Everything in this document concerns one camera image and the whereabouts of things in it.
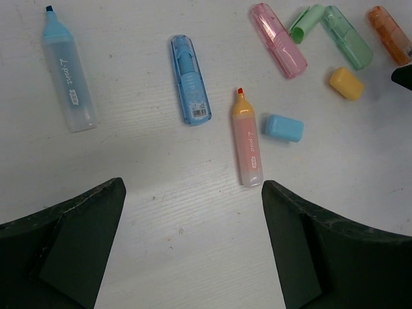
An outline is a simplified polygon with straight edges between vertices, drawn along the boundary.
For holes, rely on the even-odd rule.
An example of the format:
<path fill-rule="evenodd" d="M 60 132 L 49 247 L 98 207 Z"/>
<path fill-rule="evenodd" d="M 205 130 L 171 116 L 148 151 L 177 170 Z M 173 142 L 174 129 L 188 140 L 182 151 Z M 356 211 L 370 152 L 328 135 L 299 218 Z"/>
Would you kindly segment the orange correction tape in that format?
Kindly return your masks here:
<path fill-rule="evenodd" d="M 367 14 L 371 27 L 377 33 L 392 59 L 399 66 L 411 62 L 411 41 L 383 6 L 374 6 Z"/>

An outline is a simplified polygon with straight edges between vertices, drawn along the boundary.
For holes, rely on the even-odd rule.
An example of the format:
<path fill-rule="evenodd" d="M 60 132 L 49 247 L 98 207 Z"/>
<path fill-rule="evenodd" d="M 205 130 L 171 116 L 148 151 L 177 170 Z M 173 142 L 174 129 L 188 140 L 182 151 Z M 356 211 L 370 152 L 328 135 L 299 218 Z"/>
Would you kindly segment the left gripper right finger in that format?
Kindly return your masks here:
<path fill-rule="evenodd" d="M 369 227 L 269 180 L 261 191 L 287 308 L 410 308 L 411 238 Z"/>

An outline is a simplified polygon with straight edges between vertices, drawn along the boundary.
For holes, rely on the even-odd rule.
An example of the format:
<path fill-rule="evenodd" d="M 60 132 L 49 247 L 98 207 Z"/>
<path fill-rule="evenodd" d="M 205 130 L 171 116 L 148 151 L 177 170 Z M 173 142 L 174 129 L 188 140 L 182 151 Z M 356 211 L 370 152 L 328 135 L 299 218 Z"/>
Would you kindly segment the green correction tape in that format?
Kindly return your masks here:
<path fill-rule="evenodd" d="M 363 70 L 371 63 L 370 47 L 336 6 L 325 7 L 321 24 L 354 70 Z"/>

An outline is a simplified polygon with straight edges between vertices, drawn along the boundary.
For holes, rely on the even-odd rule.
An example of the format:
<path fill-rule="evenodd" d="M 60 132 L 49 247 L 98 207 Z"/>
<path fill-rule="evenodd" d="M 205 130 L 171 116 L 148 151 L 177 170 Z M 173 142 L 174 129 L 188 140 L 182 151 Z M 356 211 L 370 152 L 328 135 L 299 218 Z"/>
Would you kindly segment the blue correction tape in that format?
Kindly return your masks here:
<path fill-rule="evenodd" d="M 171 55 L 183 120 L 190 126 L 202 125 L 212 118 L 212 111 L 191 39 L 175 35 L 171 39 Z"/>

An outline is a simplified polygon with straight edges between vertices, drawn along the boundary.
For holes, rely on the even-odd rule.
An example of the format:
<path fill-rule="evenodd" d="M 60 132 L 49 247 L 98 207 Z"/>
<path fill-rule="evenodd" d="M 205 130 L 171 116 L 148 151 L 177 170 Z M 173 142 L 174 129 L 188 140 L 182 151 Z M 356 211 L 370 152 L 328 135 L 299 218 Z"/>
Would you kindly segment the blue highlighter pen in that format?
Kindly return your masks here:
<path fill-rule="evenodd" d="M 72 132 L 97 127 L 97 116 L 71 32 L 46 7 L 42 44 L 66 123 Z"/>

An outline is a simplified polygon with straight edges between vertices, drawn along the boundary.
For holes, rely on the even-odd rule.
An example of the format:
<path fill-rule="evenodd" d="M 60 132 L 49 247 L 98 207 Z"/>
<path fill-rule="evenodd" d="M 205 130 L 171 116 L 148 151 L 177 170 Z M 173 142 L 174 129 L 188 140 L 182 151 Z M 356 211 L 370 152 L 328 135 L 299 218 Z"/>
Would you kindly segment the pink correction tape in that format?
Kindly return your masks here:
<path fill-rule="evenodd" d="M 266 3 L 259 3 L 251 9 L 250 16 L 284 78 L 294 79 L 302 75 L 307 61 L 273 9 Z"/>

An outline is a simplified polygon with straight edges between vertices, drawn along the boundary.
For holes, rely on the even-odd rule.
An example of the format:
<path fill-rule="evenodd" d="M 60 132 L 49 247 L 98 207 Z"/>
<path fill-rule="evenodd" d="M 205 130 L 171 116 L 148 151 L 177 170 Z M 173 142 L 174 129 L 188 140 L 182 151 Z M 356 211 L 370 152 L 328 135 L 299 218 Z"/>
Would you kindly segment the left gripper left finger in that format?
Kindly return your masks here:
<path fill-rule="evenodd" d="M 94 308 L 126 187 L 112 178 L 1 225 L 1 308 Z"/>

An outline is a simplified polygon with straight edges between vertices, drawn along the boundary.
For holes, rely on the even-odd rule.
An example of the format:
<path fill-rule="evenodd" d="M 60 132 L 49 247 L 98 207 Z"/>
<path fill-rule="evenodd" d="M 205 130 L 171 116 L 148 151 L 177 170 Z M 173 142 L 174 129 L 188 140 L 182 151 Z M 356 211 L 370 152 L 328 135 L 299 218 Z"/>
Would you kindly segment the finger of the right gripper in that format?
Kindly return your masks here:
<path fill-rule="evenodd" d="M 408 90 L 412 90 L 412 65 L 397 68 L 391 74 L 391 81 Z"/>

